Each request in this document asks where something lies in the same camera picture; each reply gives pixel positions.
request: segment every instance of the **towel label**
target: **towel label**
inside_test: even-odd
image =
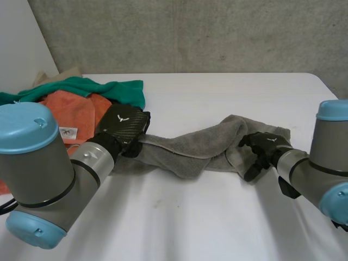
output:
[[[76,140],[78,128],[59,127],[60,136],[64,139]]]

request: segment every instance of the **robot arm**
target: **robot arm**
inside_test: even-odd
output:
[[[244,136],[239,146],[250,146],[258,156],[244,179],[249,182],[261,169],[274,166],[284,195],[303,195],[336,227],[348,231],[348,101],[322,102],[316,117],[309,155],[279,135]]]
[[[111,173],[117,156],[136,157],[140,152],[137,138],[146,132],[150,114],[129,105],[112,105],[96,135],[70,158],[45,106],[1,106],[0,122],[0,178],[19,205],[7,218],[6,227],[33,246],[52,249]]]

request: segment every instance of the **orange towel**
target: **orange towel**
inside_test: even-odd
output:
[[[67,91],[56,91],[48,95],[42,102],[52,112],[59,127],[77,128],[76,139],[63,139],[66,146],[82,144],[94,136],[95,128],[111,106],[111,102],[98,94],[87,98]],[[71,155],[77,148],[68,150]],[[9,193],[6,185],[0,181],[0,195]]]

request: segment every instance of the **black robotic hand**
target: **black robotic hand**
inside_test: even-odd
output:
[[[238,146],[243,147],[244,145],[251,147],[252,152],[257,155],[257,160],[244,175],[244,180],[247,182],[256,178],[262,169],[268,169],[274,164],[274,158],[279,148],[291,147],[284,137],[267,132],[245,135]]]
[[[138,137],[146,133],[149,125],[149,112],[131,105],[113,104],[100,120],[93,139],[103,139],[107,147],[114,146],[112,154],[118,151],[117,154],[122,152],[125,157],[135,158],[142,148]]]

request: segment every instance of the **black rubber ring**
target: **black rubber ring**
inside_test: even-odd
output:
[[[289,173],[289,182],[290,184],[292,184],[291,182],[291,178],[293,177],[293,173],[294,173],[294,170],[297,166],[299,166],[302,162],[306,161],[306,160],[309,160],[308,158],[303,158],[303,159],[300,159],[298,162],[296,162],[296,164],[291,168],[290,170],[290,173]]]
[[[26,204],[26,203],[21,203],[21,202],[18,202],[18,205],[22,206],[22,207],[25,207],[25,208],[42,208],[42,207],[45,207],[45,206],[48,206],[60,199],[62,199],[63,197],[66,196],[66,194],[68,194],[70,192],[70,190],[74,187],[75,185],[75,182],[76,182],[76,174],[75,174],[75,170],[74,170],[74,178],[72,179],[72,182],[70,183],[70,185],[62,192],[60,193],[58,196],[56,197],[53,197],[52,199],[50,200],[46,200],[46,201],[43,201],[43,202],[40,202],[40,203],[35,203],[35,204]]]
[[[100,187],[99,176],[90,166],[84,164],[82,161],[79,161],[77,159],[71,159],[70,161],[71,161],[71,163],[74,163],[75,165],[83,167],[85,170],[87,170],[93,176],[93,178],[96,180],[98,188]]]
[[[328,174],[336,175],[336,176],[341,176],[341,177],[348,177],[348,172],[347,171],[339,171],[339,170],[328,169],[326,167],[322,167],[322,166],[316,165],[316,163],[313,163],[312,161],[309,161],[309,165],[312,168],[314,168],[316,170],[319,170],[321,172],[324,172],[324,173],[328,173]]]

